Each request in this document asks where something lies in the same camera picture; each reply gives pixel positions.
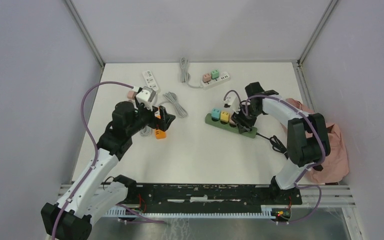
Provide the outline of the green power strip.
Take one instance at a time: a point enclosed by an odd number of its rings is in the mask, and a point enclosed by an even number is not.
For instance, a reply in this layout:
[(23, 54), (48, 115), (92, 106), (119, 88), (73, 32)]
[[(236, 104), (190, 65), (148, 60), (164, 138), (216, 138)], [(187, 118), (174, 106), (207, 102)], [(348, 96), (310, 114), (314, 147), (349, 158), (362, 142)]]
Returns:
[(208, 113), (205, 118), (204, 122), (210, 126), (216, 127), (218, 129), (228, 131), (234, 134), (238, 134), (244, 137), (248, 137), (251, 139), (254, 139), (257, 136), (258, 129), (256, 127), (252, 127), (251, 131), (244, 131), (240, 132), (239, 128), (236, 125), (232, 125), (230, 123), (221, 122), (220, 120), (213, 120), (210, 113)]

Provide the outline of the orange power strip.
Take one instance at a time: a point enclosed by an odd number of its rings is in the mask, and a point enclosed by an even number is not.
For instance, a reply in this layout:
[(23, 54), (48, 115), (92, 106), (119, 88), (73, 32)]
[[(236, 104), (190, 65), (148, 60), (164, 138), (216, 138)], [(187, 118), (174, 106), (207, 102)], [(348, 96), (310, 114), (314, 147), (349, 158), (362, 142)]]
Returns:
[[(159, 111), (159, 110), (158, 110), (154, 115), (155, 115), (155, 117), (157, 117), (158, 119), (161, 118), (161, 116), (160, 116), (160, 111)], [(157, 129), (157, 128), (154, 130), (154, 135), (155, 135), (155, 138), (156, 138), (157, 140), (162, 140), (162, 139), (165, 139), (165, 138), (167, 137), (165, 131), (162, 131), (162, 130)]]

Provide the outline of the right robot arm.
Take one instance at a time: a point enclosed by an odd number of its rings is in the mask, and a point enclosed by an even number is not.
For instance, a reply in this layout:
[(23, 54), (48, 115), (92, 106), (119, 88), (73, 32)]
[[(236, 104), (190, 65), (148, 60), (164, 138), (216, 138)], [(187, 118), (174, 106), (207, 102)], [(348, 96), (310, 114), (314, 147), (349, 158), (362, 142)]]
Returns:
[(247, 99), (239, 102), (239, 111), (232, 117), (239, 133), (250, 132), (260, 115), (270, 115), (286, 127), (288, 159), (268, 191), (273, 203), (282, 204), (289, 198), (288, 190), (295, 188), (307, 171), (323, 170), (321, 165), (331, 152), (325, 118), (298, 109), (278, 92), (264, 90), (259, 82), (248, 84), (245, 92)]

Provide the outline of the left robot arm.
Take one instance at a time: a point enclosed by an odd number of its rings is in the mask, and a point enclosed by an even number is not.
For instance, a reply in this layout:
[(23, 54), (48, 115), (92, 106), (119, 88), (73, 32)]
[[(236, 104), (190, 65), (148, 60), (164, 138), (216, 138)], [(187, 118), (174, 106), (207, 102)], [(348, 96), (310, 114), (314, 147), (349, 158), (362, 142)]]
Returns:
[(99, 194), (96, 191), (131, 147), (136, 133), (146, 126), (167, 131), (175, 119), (163, 106), (146, 108), (143, 103), (117, 103), (112, 120), (93, 144), (93, 159), (56, 203), (46, 203), (41, 209), (45, 231), (51, 239), (86, 240), (96, 222), (116, 204), (134, 202), (137, 189), (119, 181)]

